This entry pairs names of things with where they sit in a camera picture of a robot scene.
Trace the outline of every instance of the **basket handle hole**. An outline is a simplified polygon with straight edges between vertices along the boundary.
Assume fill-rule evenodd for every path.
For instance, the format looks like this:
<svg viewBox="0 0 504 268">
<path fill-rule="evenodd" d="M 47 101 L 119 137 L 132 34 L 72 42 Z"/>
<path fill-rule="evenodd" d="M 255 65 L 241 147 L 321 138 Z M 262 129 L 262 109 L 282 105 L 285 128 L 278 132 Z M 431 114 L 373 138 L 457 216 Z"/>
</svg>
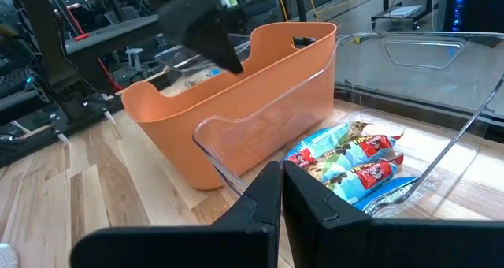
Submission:
<svg viewBox="0 0 504 268">
<path fill-rule="evenodd" d="M 303 49 L 312 43 L 315 43 L 315 38 L 304 37 L 304 36 L 294 36 L 292 38 L 292 43 L 294 48 Z"/>
</svg>

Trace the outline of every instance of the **red label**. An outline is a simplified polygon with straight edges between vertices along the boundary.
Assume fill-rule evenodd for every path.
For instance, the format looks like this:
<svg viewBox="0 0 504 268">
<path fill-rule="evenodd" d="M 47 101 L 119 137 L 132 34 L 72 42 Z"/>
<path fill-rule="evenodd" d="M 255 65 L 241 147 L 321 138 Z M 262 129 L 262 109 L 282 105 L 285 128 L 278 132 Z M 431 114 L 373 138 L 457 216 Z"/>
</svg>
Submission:
<svg viewBox="0 0 504 268">
<path fill-rule="evenodd" d="M 381 149 L 391 147 L 391 142 L 385 135 L 364 136 L 362 138 L 354 139 L 352 142 L 358 145 L 368 158 L 376 154 Z"/>
<path fill-rule="evenodd" d="M 355 169 L 353 168 L 352 172 L 357 174 L 366 189 L 372 188 L 394 173 L 388 162 L 377 162 L 368 166 L 361 166 L 359 170 L 354 171 Z"/>
<path fill-rule="evenodd" d="M 294 162 L 296 165 L 302 168 L 315 161 L 315 159 L 312 156 L 312 153 L 310 153 L 307 148 L 299 151 L 297 154 L 293 154 L 287 160 Z"/>
</svg>

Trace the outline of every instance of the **wooden board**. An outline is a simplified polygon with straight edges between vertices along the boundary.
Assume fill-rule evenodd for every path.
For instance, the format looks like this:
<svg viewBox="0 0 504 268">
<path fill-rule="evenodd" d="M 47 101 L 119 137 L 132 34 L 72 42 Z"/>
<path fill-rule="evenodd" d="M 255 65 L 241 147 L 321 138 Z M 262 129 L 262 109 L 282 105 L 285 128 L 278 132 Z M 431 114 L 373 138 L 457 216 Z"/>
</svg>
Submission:
<svg viewBox="0 0 504 268">
<path fill-rule="evenodd" d="M 333 113 L 307 133 L 356 110 L 336 101 Z M 406 155 L 405 174 L 419 173 L 453 136 L 418 121 L 373 115 L 404 130 L 396 150 Z M 235 202 L 226 188 L 190 188 L 124 111 L 114 119 L 115 125 L 103 121 L 69 137 L 69 147 L 56 143 L 0 169 L 0 241 L 16 249 L 21 267 L 67 267 L 72 245 L 96 229 L 211 224 Z M 406 216 L 504 220 L 504 146 L 471 136 L 463 142 L 439 169 L 454 185 L 446 198 L 430 195 Z M 269 159 L 281 158 L 294 143 Z M 252 181 L 265 162 L 244 180 Z M 283 222 L 281 227 L 279 266 L 292 267 Z"/>
</svg>

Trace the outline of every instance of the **clear acrylic container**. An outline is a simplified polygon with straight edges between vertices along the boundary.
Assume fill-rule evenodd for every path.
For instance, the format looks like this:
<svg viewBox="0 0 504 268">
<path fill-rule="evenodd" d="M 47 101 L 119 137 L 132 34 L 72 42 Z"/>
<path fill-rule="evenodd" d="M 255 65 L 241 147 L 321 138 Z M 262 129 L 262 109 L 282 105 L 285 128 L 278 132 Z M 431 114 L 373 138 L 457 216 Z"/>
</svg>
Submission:
<svg viewBox="0 0 504 268">
<path fill-rule="evenodd" d="M 473 207 L 457 201 L 464 194 L 486 196 L 495 192 L 490 182 L 485 189 L 483 181 L 474 180 L 486 182 L 492 177 L 488 169 L 480 169 L 479 161 L 487 158 L 482 148 L 494 143 L 484 136 L 488 125 L 494 124 L 493 117 L 499 115 L 502 102 L 503 39 L 500 34 L 441 32 L 345 36 L 339 39 L 336 49 L 334 110 L 325 120 L 291 137 L 289 143 L 262 162 L 246 157 L 253 157 L 253 149 L 267 141 L 250 140 L 248 150 L 232 145 L 251 136 L 264 136 L 264 131 L 269 130 L 257 126 L 271 119 L 284 120 L 285 127 L 289 127 L 291 121 L 296 121 L 289 117 L 289 110 L 272 117 L 265 115 L 269 106 L 264 106 L 248 117 L 208 117 L 195 129 L 194 141 L 239 196 L 266 162 L 284 159 L 310 134 L 351 121 L 368 122 L 362 135 L 403 133 L 394 152 L 403 153 L 404 162 L 394 178 L 419 178 L 391 192 L 396 194 L 375 199 L 365 212 L 381 218 L 504 219 L 499 207 L 477 208 L 488 207 L 489 200 L 504 196 L 500 192 L 495 193 L 495 198 L 482 197 L 480 205 Z M 240 129 L 239 135 L 233 129 Z M 281 136 L 282 132 L 276 128 L 271 137 Z M 237 177 L 235 168 L 224 162 L 228 153 L 241 156 L 248 172 Z M 487 176 L 478 175 L 479 171 Z M 486 214 L 474 214 L 486 209 Z"/>
<path fill-rule="evenodd" d="M 228 152 L 224 161 L 243 169 L 235 171 L 237 174 L 245 173 L 251 161 L 258 163 L 267 158 L 292 136 L 303 133 L 332 111 L 335 33 L 336 26 L 330 23 L 263 25 L 250 35 L 251 53 L 243 62 L 242 73 L 222 72 L 172 97 L 165 95 L 171 86 L 160 92 L 149 82 L 138 82 L 123 92 L 121 101 L 133 121 L 191 187 L 220 188 L 224 184 L 220 175 L 193 142 L 198 124 L 212 116 L 246 117 L 271 106 L 271 112 L 262 113 L 266 123 L 263 126 L 269 131 L 261 132 L 261 138 L 241 136 L 239 130 L 248 131 L 246 125 L 232 129 L 232 135 L 239 137 L 232 147 L 253 155 L 243 157 L 244 161 Z M 309 45 L 294 47 L 292 39 L 296 36 L 307 38 L 302 43 Z M 279 121 L 278 114 L 288 114 L 296 120 L 286 127 L 288 117 Z M 275 128 L 282 130 L 281 136 L 270 135 Z M 255 140 L 268 143 L 251 151 L 249 146 Z"/>
<path fill-rule="evenodd" d="M 235 52 L 238 54 L 240 61 L 244 61 L 248 58 L 250 55 L 248 35 L 231 34 L 228 36 L 228 40 L 235 47 Z M 180 71 L 183 78 L 189 78 L 201 71 L 206 71 L 205 73 L 207 73 L 209 77 L 217 75 L 220 72 L 220 68 L 214 63 L 182 45 L 158 53 L 155 58 L 163 66 Z"/>
</svg>

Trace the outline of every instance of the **snack bar wrapper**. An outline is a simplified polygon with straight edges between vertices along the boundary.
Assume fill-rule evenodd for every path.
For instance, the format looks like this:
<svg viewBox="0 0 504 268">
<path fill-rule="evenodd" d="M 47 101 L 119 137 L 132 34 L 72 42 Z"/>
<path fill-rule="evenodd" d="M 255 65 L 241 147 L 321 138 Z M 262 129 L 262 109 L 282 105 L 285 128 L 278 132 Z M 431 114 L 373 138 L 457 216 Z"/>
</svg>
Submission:
<svg viewBox="0 0 504 268">
<path fill-rule="evenodd" d="M 401 139 L 399 136 L 363 136 L 350 140 L 340 147 L 329 151 L 322 157 L 313 161 L 306 172 L 326 183 L 345 171 L 370 162 L 377 162 L 388 152 L 392 151 L 395 142 Z"/>
<path fill-rule="evenodd" d="M 358 201 L 354 204 L 354 207 L 363 211 L 366 214 L 374 215 L 381 208 L 387 204 L 394 203 L 398 199 L 403 198 L 404 195 L 414 186 L 418 177 L 396 177 L 391 181 L 384 183 L 379 186 L 377 190 L 371 192 L 363 200 Z M 392 211 L 392 214 L 384 213 L 382 216 L 393 217 L 396 212 Z"/>
<path fill-rule="evenodd" d="M 382 159 L 379 162 L 355 166 L 333 177 L 324 185 L 341 199 L 355 204 L 388 182 L 397 173 L 403 159 L 404 156 L 400 154 L 390 160 Z"/>
<path fill-rule="evenodd" d="M 324 128 L 305 138 L 290 150 L 283 160 L 294 162 L 305 168 L 330 150 L 348 140 L 359 137 L 368 123 L 352 121 L 330 128 Z"/>
</svg>

